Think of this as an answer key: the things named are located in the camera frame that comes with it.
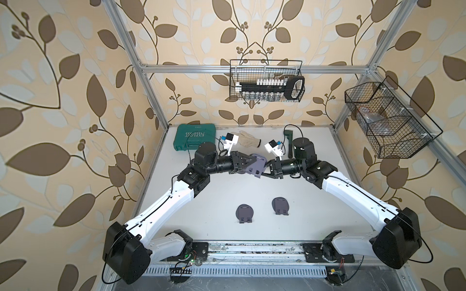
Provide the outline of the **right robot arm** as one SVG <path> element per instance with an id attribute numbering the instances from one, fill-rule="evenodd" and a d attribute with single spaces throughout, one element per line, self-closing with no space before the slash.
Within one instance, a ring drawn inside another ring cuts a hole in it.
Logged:
<path id="1" fill-rule="evenodd" d="M 314 144 L 308 138 L 292 142 L 294 157 L 285 160 L 281 143 L 265 144 L 275 160 L 267 162 L 267 177 L 282 179 L 285 175 L 304 178 L 319 189 L 335 196 L 357 212 L 371 226 L 366 234 L 346 234 L 335 230 L 322 240 L 322 258 L 329 262 L 338 256 L 361 255 L 378 258 L 386 266 L 400 269 L 421 247 L 422 237 L 417 214 L 384 202 L 353 183 L 337 167 L 319 160 Z"/>

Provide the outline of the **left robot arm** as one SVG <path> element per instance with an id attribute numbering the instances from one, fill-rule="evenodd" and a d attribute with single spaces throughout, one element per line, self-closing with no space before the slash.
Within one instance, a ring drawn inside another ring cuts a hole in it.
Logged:
<path id="1" fill-rule="evenodd" d="M 257 157 L 233 151 L 218 156 L 214 143 L 202 143 L 187 167 L 176 175 L 169 190 L 127 223 L 115 222 L 107 232 L 103 261 L 126 284 L 136 282 L 154 261 L 187 255 L 192 239 L 181 230 L 155 239 L 176 211 L 192 201 L 210 182 L 212 174 L 245 172 Z"/>

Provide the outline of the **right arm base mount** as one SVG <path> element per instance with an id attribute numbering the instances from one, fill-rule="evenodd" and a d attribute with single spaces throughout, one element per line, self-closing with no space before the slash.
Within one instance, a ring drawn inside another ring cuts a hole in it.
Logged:
<path id="1" fill-rule="evenodd" d="M 331 243 L 308 242 L 302 244 L 307 263 L 354 263 L 353 255 L 341 255 Z"/>

